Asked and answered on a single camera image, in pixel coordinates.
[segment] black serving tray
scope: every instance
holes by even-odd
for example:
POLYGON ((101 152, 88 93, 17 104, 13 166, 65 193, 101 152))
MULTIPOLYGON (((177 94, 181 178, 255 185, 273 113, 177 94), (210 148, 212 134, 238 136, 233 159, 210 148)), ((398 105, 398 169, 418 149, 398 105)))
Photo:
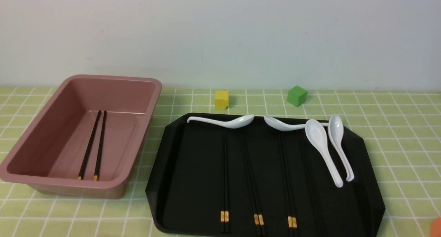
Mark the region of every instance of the black serving tray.
MULTIPOLYGON (((329 143, 331 157, 345 184, 337 188, 318 151, 304 130, 277 131, 255 117, 240 129, 191 121, 201 116, 220 121, 233 115, 189 113, 169 124, 145 190, 156 227, 166 233, 204 236, 254 237, 256 229, 247 188, 241 135, 254 170, 268 237, 288 237, 286 206, 280 169, 279 135, 285 143, 296 208, 296 237, 373 237, 385 211, 364 141, 345 128, 343 150, 355 179, 346 172, 329 143), (223 135, 227 133, 230 233, 220 233, 223 135)), ((288 124, 305 119, 279 118, 288 124)))

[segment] pink plastic tray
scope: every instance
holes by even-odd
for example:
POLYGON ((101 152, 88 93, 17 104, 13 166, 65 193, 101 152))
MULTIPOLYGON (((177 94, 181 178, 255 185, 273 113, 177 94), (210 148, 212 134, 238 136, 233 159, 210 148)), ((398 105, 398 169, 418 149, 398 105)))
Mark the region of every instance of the pink plastic tray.
POLYGON ((162 85, 158 80, 76 75, 65 80, 0 165, 7 182, 41 193, 121 198, 162 85), (101 128, 84 180, 78 172, 98 110, 107 110, 100 180, 93 181, 101 128))

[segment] green checkered tablecloth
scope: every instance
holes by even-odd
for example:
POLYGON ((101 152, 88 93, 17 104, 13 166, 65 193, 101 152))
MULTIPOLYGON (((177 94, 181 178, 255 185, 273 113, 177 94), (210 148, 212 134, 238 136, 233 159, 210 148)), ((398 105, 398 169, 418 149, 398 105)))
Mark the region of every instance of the green checkered tablecloth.
MULTIPOLYGON (((55 89, 0 87, 0 160, 55 89)), ((0 236, 171 236, 155 228, 144 190, 164 127, 189 112, 322 120, 339 114, 364 138, 380 185, 386 213, 378 236, 429 236, 441 216, 441 92, 309 91, 297 108, 286 102, 287 91, 229 90, 230 107, 214 110, 214 91, 162 90, 123 199, 43 195, 0 181, 0 236)))

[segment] yellow cube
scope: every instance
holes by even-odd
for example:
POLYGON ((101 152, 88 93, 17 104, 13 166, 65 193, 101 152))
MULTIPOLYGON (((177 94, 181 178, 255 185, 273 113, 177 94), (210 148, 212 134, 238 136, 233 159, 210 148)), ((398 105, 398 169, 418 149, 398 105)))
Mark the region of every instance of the yellow cube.
POLYGON ((228 107, 228 91, 216 91, 214 96, 214 109, 225 110, 228 107))

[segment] white wall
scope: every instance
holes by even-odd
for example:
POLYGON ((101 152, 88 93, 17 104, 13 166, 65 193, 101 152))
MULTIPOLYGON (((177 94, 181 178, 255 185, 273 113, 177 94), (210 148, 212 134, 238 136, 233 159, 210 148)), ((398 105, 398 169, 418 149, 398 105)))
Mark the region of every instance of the white wall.
POLYGON ((0 0, 0 84, 441 89, 441 0, 0 0))

